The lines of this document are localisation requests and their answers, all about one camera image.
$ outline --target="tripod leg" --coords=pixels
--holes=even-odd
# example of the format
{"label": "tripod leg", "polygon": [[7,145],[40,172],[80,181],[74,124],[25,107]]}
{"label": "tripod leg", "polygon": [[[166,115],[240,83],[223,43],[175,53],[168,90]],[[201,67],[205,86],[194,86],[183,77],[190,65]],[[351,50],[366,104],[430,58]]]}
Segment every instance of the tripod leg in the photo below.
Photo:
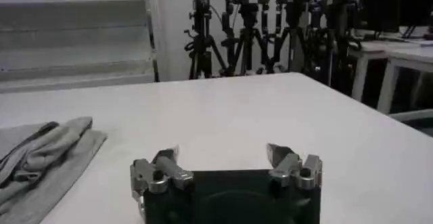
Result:
{"label": "tripod leg", "polygon": [[248,32],[247,42],[244,44],[244,57],[246,58],[246,70],[252,70],[252,38],[254,36],[252,35],[252,32]]}
{"label": "tripod leg", "polygon": [[227,66],[225,65],[225,62],[223,60],[223,57],[221,57],[221,54],[219,53],[217,44],[215,43],[215,40],[212,36],[210,36],[210,46],[212,47],[212,50],[214,51],[216,58],[221,66],[221,68],[224,70],[224,72],[227,71]]}
{"label": "tripod leg", "polygon": [[273,61],[275,63],[280,61],[281,49],[283,48],[283,43],[286,40],[288,35],[289,35],[289,30],[285,28],[281,37],[275,38],[275,47],[273,50]]}
{"label": "tripod leg", "polygon": [[239,41],[239,43],[237,44],[237,47],[236,47],[236,53],[235,53],[235,56],[233,58],[233,63],[230,64],[229,72],[231,74],[235,73],[236,66],[237,66],[237,61],[239,60],[239,57],[241,55],[241,50],[242,50],[242,47],[244,46],[244,42],[242,41],[243,38],[244,38],[244,35],[241,35],[240,41]]}
{"label": "tripod leg", "polygon": [[332,71],[333,71],[333,59],[334,59],[334,33],[332,30],[327,32],[327,47],[326,47],[327,59],[329,62],[327,71],[327,85],[331,87],[332,85]]}
{"label": "tripod leg", "polygon": [[242,63],[241,63],[241,75],[242,76],[246,75],[247,66],[248,66],[248,57],[250,56],[250,52],[248,52],[250,46],[247,43],[247,41],[245,41],[244,45],[245,45],[245,47],[244,47],[244,51],[242,52]]}
{"label": "tripod leg", "polygon": [[296,29],[290,30],[290,42],[289,42],[289,59],[287,63],[287,72],[290,72],[290,68],[292,67],[292,61],[295,55],[296,48]]}
{"label": "tripod leg", "polygon": [[196,63],[197,63],[197,53],[195,51],[190,53],[191,58],[191,68],[189,69],[189,79],[194,80],[196,78],[194,71],[196,71]]}

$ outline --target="white desk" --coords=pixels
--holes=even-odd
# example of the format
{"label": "white desk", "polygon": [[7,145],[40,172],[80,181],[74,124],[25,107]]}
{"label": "white desk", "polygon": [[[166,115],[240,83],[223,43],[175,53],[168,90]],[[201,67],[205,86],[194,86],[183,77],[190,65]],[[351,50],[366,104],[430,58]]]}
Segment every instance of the white desk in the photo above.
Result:
{"label": "white desk", "polygon": [[7,94],[0,113],[108,133],[42,224],[138,224],[134,159],[179,144],[186,169],[267,169],[266,142],[323,159],[322,223],[433,223],[433,139],[300,74]]}
{"label": "white desk", "polygon": [[353,82],[352,97],[361,102],[364,91],[365,77],[370,60],[387,58],[387,51],[402,48],[414,48],[419,45],[414,43],[397,43],[390,41],[370,41],[362,43],[363,50],[351,51],[350,54],[357,58],[357,70]]}
{"label": "white desk", "polygon": [[433,47],[393,49],[387,51],[388,64],[380,91],[378,110],[389,113],[400,68],[412,68],[421,72],[433,72]]}

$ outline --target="tripod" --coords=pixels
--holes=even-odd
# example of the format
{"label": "tripod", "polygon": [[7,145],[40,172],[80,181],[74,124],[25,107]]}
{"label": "tripod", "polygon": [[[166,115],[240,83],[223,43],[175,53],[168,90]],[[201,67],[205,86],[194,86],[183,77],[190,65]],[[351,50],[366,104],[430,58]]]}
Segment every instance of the tripod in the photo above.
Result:
{"label": "tripod", "polygon": [[[233,76],[236,70],[237,62],[239,61],[242,52],[241,75],[246,75],[248,70],[252,70],[252,46],[254,39],[261,49],[261,64],[266,65],[269,61],[267,55],[268,46],[268,28],[267,28],[267,10],[269,9],[269,0],[225,0],[226,12],[223,13],[223,30],[227,34],[222,44],[227,48],[227,60],[229,67],[227,74]],[[234,37],[233,29],[230,27],[230,15],[233,13],[233,4],[240,5],[239,13],[244,20],[244,27],[240,31],[239,39]],[[260,35],[260,31],[254,26],[257,23],[258,5],[262,5],[262,32],[264,37]]]}
{"label": "tripod", "polygon": [[217,48],[214,38],[209,34],[209,20],[212,17],[209,0],[193,0],[194,13],[189,14],[189,19],[194,18],[192,29],[197,33],[191,36],[189,30],[185,30],[193,41],[185,46],[186,51],[190,51],[191,68],[189,79],[198,79],[203,73],[205,78],[212,78],[212,53],[208,51],[211,47],[221,66],[220,75],[227,73],[227,66]]}
{"label": "tripod", "polygon": [[[333,74],[338,72],[338,76],[348,70],[348,53],[349,49],[355,51],[361,50],[360,41],[350,35],[350,30],[354,28],[357,13],[356,0],[321,0],[321,9],[327,20],[327,27],[323,30],[322,35],[327,35],[326,56],[327,56],[327,84],[333,84]],[[334,42],[337,43],[337,56],[334,57]]]}
{"label": "tripod", "polygon": [[[304,53],[304,55],[308,53],[303,29],[299,27],[300,17],[305,9],[307,9],[309,12],[314,14],[314,16],[316,16],[316,11],[320,10],[320,8],[317,4],[317,0],[276,0],[276,3],[277,3],[277,15],[276,15],[275,34],[273,35],[275,37],[273,63],[277,63],[280,61],[280,53],[283,47],[283,43],[288,37],[288,35],[290,35],[288,67],[287,67],[287,72],[289,72],[290,68],[292,67],[292,62],[294,59],[294,52],[296,49],[297,38],[300,41],[302,52]],[[286,6],[285,7],[286,22],[288,24],[288,27],[285,27],[283,30],[283,34],[280,37],[278,37],[278,35],[281,32],[281,15],[282,15],[281,12],[282,12],[283,5]],[[318,19],[313,18],[311,26],[313,27],[314,30],[320,27],[320,18]],[[309,60],[309,58],[306,57],[305,64],[308,64],[310,62],[311,61]]]}

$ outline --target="gray towel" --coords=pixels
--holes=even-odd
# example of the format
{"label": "gray towel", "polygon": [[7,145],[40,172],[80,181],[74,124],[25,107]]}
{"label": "gray towel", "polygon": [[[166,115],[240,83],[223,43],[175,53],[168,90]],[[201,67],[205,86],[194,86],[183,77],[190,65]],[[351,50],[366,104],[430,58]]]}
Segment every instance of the gray towel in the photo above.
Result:
{"label": "gray towel", "polygon": [[83,117],[0,130],[0,223],[43,220],[105,141],[91,125]]}

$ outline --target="cable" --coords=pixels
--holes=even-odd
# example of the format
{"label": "cable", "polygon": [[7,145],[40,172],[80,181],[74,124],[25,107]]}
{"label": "cable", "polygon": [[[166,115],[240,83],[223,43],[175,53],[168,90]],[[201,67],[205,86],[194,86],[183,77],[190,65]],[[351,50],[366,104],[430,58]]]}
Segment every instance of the cable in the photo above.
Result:
{"label": "cable", "polygon": [[238,13],[238,11],[239,11],[239,5],[236,6],[235,17],[233,18],[233,24],[231,25],[231,28],[232,28],[232,29],[235,28],[236,17],[237,17],[237,13]]}
{"label": "cable", "polygon": [[218,18],[219,22],[221,23],[221,25],[223,25],[223,21],[221,20],[221,17],[220,17],[220,15],[219,15],[218,11],[217,11],[213,6],[210,6],[210,8],[212,9],[212,11],[213,11],[213,12],[215,13],[215,15],[217,16],[217,18]]}

